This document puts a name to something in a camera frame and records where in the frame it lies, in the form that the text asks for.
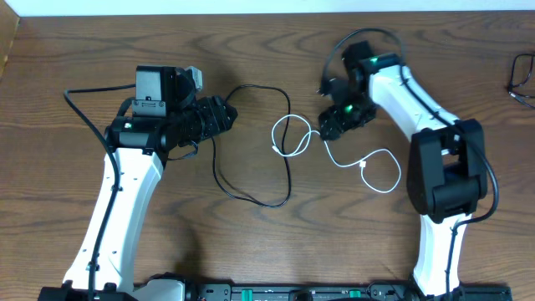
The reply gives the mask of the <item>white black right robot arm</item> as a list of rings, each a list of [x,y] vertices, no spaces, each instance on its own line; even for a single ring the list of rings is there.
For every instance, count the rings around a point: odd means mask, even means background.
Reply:
[[[481,125],[444,110],[396,54],[342,54],[345,80],[327,79],[333,100],[318,117],[323,140],[370,122],[383,109],[410,142],[406,190],[420,214],[420,249],[412,277],[426,297],[444,297],[460,284],[457,265],[465,221],[487,194],[485,167],[467,139],[484,146]]]

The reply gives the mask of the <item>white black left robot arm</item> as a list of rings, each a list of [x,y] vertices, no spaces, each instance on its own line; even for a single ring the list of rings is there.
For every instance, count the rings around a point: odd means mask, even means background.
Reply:
[[[141,229],[169,152],[230,130],[237,110],[219,96],[169,112],[166,103],[126,99],[105,136],[104,175],[88,230],[60,287],[41,300],[192,300],[196,286],[170,273],[134,284]]]

